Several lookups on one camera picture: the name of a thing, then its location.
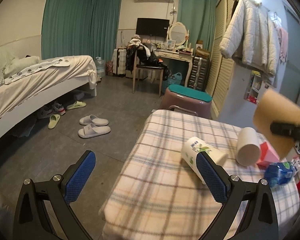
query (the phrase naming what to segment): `pink clothing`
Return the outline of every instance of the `pink clothing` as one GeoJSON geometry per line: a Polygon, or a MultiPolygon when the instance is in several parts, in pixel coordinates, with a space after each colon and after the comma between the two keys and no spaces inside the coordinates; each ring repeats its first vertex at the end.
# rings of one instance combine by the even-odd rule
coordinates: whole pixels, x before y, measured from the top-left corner
{"type": "Polygon", "coordinates": [[[288,53],[288,32],[282,27],[279,27],[277,32],[278,32],[278,38],[280,43],[279,60],[281,62],[286,62],[287,53],[288,53]]]}

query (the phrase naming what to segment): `paper cup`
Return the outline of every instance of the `paper cup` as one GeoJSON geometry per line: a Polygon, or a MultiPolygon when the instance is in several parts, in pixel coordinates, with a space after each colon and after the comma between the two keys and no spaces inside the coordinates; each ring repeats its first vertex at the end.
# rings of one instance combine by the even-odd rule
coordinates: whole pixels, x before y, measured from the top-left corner
{"type": "Polygon", "coordinates": [[[260,158],[261,149],[256,131],[243,128],[238,136],[236,160],[242,166],[254,165],[260,158]]]}

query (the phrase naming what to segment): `pink box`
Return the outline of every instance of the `pink box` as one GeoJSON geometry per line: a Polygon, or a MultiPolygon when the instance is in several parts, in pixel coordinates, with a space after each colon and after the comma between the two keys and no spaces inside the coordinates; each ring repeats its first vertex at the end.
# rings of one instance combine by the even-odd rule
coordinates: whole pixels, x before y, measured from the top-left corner
{"type": "Polygon", "coordinates": [[[261,156],[257,164],[262,167],[268,167],[271,163],[279,162],[279,156],[269,142],[260,144],[261,156]]]}

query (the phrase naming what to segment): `pink stool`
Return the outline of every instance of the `pink stool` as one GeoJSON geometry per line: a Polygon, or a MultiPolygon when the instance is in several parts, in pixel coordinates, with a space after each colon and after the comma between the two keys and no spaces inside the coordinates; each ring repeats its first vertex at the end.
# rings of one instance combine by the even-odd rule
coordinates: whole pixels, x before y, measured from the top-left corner
{"type": "Polygon", "coordinates": [[[170,85],[162,98],[159,109],[179,109],[202,118],[211,118],[212,97],[205,92],[180,85],[170,85]]]}

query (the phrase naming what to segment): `slipper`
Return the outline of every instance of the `slipper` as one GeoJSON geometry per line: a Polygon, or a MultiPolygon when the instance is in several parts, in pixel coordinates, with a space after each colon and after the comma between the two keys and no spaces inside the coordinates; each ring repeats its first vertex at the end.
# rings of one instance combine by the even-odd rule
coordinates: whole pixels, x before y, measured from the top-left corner
{"type": "Polygon", "coordinates": [[[74,104],[67,106],[67,110],[85,107],[86,105],[85,102],[75,101],[74,104]]]}
{"type": "Polygon", "coordinates": [[[81,118],[79,123],[81,125],[88,125],[89,123],[92,123],[96,126],[105,126],[108,125],[109,121],[107,119],[98,118],[94,114],[91,114],[81,118]]]}
{"type": "Polygon", "coordinates": [[[53,114],[50,116],[50,122],[49,122],[49,125],[48,125],[48,128],[49,129],[53,129],[56,127],[57,123],[59,122],[60,120],[60,114],[53,114]]]}
{"type": "Polygon", "coordinates": [[[106,133],[110,133],[111,129],[109,126],[98,127],[93,123],[86,125],[83,129],[78,131],[78,135],[81,138],[91,138],[99,135],[103,135],[106,133]]]}

